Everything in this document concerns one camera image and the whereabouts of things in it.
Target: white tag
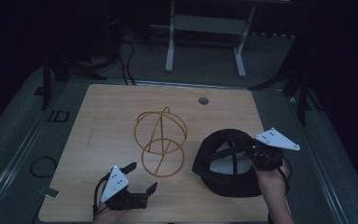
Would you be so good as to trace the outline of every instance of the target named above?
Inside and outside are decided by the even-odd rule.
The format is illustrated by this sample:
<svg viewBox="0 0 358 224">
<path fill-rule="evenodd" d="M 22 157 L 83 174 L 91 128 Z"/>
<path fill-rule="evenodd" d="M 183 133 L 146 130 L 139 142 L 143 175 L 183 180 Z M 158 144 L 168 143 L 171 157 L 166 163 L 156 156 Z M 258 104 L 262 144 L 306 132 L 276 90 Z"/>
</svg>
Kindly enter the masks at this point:
<svg viewBox="0 0 358 224">
<path fill-rule="evenodd" d="M 257 134 L 255 136 L 255 139 L 270 147 L 280 147 L 296 151 L 300 150 L 300 146 L 298 144 L 292 142 L 290 139 L 276 131 L 274 128 L 271 128 L 266 132 Z"/>
<path fill-rule="evenodd" d="M 101 197 L 101 202 L 106 202 L 108 199 L 113 197 L 119 191 L 129 185 L 129 180 L 124 176 L 117 166 L 114 166 L 110 173 L 109 179 L 107 180 L 106 187 Z"/>
</svg>

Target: cable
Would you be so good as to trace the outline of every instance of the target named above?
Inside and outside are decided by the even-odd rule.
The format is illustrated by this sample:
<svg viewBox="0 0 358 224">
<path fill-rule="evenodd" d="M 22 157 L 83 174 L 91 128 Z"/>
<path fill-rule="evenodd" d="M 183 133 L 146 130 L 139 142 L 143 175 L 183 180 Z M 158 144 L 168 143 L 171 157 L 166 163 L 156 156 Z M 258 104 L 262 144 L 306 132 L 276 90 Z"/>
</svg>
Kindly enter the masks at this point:
<svg viewBox="0 0 358 224">
<path fill-rule="evenodd" d="M 126 85 L 129 85 L 129 83 L 127 81 L 127 76 L 128 76 L 131 81 L 132 86 L 136 86 L 135 79 L 133 79 L 132 74 L 130 72 L 130 61 L 131 61 L 131 58 L 132 58 L 132 55 L 134 52 L 134 48 L 133 48 L 132 43 L 130 43 L 129 41 L 126 41 L 126 40 L 122 40 L 122 41 L 123 41 L 123 43 L 126 43 L 126 44 L 130 45 L 130 47 L 131 47 L 131 53 L 130 53 L 129 59 L 127 60 L 126 65 L 124 64 L 124 60 L 121 57 L 121 55 L 120 54 L 118 55 L 118 60 L 120 61 L 120 64 L 121 64 L 123 79 L 126 82 Z"/>
<path fill-rule="evenodd" d="M 109 56 L 105 56 L 105 58 L 106 58 L 106 61 L 103 63 L 97 63 L 97 64 L 86 66 L 86 67 L 88 69 L 91 69 L 92 71 L 97 71 L 99 69 L 105 68 L 110 65 L 109 68 L 102 71 L 102 72 L 104 72 L 104 71 L 112 68 L 113 66 L 115 66 L 115 64 L 117 63 L 117 57 L 109 55 Z"/>
<path fill-rule="evenodd" d="M 111 69 L 111 68 L 113 68 L 114 66 L 117 65 L 117 61 L 118 61 L 118 57 L 115 58 L 115 60 L 112 62 L 112 64 L 109 67 L 105 68 L 104 70 L 97 71 L 96 73 L 101 74 L 101 73 L 104 73 L 104 72 L 108 71 L 109 69 Z"/>
<path fill-rule="evenodd" d="M 101 214 L 101 212 L 103 210 L 106 209 L 106 207 L 101 210 L 100 212 L 98 212 L 98 190 L 100 189 L 100 186 L 103 182 L 107 181 L 109 179 L 109 176 L 110 176 L 110 173 L 108 173 L 106 176 L 104 176 L 103 178 L 100 179 L 100 181 L 98 182 L 97 186 L 95 187 L 95 191 L 94 191 L 94 205 L 92 206 L 92 214 L 93 214 L 93 217 L 95 219 L 95 217 L 97 217 L 99 214 Z"/>
<path fill-rule="evenodd" d="M 287 166 L 289 168 L 289 176 L 287 177 L 287 181 L 289 181 L 290 178 L 292 177 L 292 164 L 290 163 L 289 160 L 287 160 L 287 158 L 285 158 L 285 157 L 282 157 L 282 158 L 286 162 L 286 164 L 287 164 Z"/>
<path fill-rule="evenodd" d="M 163 35 L 165 33 L 168 33 L 169 31 L 170 31 L 170 29 L 166 28 L 163 31 L 155 32 L 155 33 L 150 35 L 150 38 L 157 37 L 159 35 Z M 123 40 L 131 42 L 131 43 L 143 43 L 143 42 L 145 42 L 145 40 L 142 39 L 142 38 L 138 38 L 138 39 L 136 39 L 136 37 L 135 38 L 130 38 L 130 37 L 135 36 L 135 35 L 136 35 L 136 33 L 131 33 L 129 35 L 126 35 L 126 36 L 123 37 Z"/>
<path fill-rule="evenodd" d="M 281 167 L 277 167 L 278 172 L 282 175 L 283 180 L 284 180 L 284 185 L 285 185 L 285 193 L 287 194 L 287 192 L 289 192 L 289 180 L 287 179 L 286 175 L 284 174 L 284 172 L 282 171 Z"/>
</svg>

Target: white metal stand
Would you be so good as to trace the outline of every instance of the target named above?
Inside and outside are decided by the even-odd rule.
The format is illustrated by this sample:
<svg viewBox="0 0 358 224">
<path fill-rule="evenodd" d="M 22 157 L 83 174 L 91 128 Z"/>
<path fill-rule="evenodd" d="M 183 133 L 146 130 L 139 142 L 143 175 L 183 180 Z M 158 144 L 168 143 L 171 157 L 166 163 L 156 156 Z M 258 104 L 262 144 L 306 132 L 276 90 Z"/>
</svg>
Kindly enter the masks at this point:
<svg viewBox="0 0 358 224">
<path fill-rule="evenodd" d="M 171 19 L 170 19 L 170 44 L 168 46 L 167 62 L 165 64 L 165 71 L 171 72 L 173 68 L 173 54 L 174 54 L 174 31 L 187 30 L 209 33 L 220 33 L 229 35 L 240 35 L 241 42 L 234 48 L 234 56 L 238 69 L 238 76 L 245 77 L 245 68 L 243 66 L 242 50 L 245 44 L 246 37 L 249 33 L 249 28 L 252 23 L 252 18 L 255 14 L 255 7 L 251 7 L 247 20 L 233 20 L 222 18 L 198 17 L 187 15 L 176 15 L 175 1 L 171 1 Z"/>
</svg>

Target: hand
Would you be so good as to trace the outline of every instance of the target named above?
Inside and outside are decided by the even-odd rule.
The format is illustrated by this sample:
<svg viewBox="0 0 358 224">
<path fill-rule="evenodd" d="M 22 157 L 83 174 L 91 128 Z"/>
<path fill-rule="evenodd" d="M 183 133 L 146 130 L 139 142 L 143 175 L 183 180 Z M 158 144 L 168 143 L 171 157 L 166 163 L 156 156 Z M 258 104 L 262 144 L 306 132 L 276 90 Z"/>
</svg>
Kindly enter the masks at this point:
<svg viewBox="0 0 358 224">
<path fill-rule="evenodd" d="M 289 175 L 289 170 L 284 163 L 280 169 L 286 176 Z M 255 172 L 257 174 L 258 186 L 263 194 L 264 201 L 266 201 L 269 215 L 274 224 L 295 223 L 286 201 L 284 177 L 278 170 L 259 171 L 255 168 Z"/>
<path fill-rule="evenodd" d="M 129 210 L 116 211 L 110 210 L 105 203 L 100 203 L 98 205 L 97 216 L 94 219 L 94 224 L 117 224 L 121 218 Z"/>
</svg>

